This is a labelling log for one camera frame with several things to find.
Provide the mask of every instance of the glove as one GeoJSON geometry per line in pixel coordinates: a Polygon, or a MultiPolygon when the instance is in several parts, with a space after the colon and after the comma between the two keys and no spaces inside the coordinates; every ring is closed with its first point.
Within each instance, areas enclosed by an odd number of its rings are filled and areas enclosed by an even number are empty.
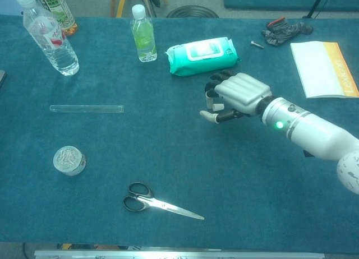
{"type": "Polygon", "coordinates": [[[284,17],[268,23],[266,27],[267,30],[262,31],[262,34],[264,35],[265,41],[274,46],[280,46],[298,34],[309,35],[314,30],[311,25],[307,25],[304,22],[289,25],[284,17]]]}

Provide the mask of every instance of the cable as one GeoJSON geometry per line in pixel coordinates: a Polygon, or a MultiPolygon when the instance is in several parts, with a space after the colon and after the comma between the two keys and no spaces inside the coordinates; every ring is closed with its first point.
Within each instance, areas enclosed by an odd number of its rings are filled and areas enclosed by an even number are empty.
{"type": "Polygon", "coordinates": [[[318,13],[317,13],[316,16],[314,17],[314,19],[317,18],[317,16],[318,16],[319,13],[322,11],[322,9],[324,8],[324,6],[326,5],[327,2],[328,2],[328,0],[326,0],[326,1],[324,2],[323,6],[322,6],[321,9],[318,11],[318,13]]]}
{"type": "Polygon", "coordinates": [[[22,243],[22,254],[24,255],[24,257],[25,257],[26,259],[29,259],[29,257],[26,255],[25,242],[22,243]]]}

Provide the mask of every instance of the robotic arm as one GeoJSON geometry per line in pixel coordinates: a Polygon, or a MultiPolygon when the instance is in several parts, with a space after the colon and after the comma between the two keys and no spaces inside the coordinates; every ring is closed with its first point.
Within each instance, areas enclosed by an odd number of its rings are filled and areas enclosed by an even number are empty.
{"type": "Polygon", "coordinates": [[[200,114],[221,123],[242,116],[259,115],[263,124],[279,131],[312,156],[339,161],[340,181],[359,195],[359,139],[348,131],[314,115],[284,98],[272,96],[270,87],[255,78],[223,71],[206,85],[207,107],[220,97],[234,108],[228,112],[200,114]]]}

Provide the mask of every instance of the screw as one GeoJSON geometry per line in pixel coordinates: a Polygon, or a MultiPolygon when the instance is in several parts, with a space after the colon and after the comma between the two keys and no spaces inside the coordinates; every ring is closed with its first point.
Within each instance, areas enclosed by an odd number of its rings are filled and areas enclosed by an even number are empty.
{"type": "Polygon", "coordinates": [[[255,43],[253,40],[251,41],[251,45],[257,46],[258,48],[261,48],[261,49],[264,49],[264,47],[262,45],[255,43]]]}

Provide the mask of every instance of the teal wet wipes pack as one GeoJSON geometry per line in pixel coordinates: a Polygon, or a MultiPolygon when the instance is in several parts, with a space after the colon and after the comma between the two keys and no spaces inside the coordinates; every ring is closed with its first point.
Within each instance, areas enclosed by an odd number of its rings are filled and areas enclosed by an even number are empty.
{"type": "Polygon", "coordinates": [[[172,46],[165,54],[170,72],[178,76],[220,70],[240,61],[232,40],[226,37],[172,46]]]}

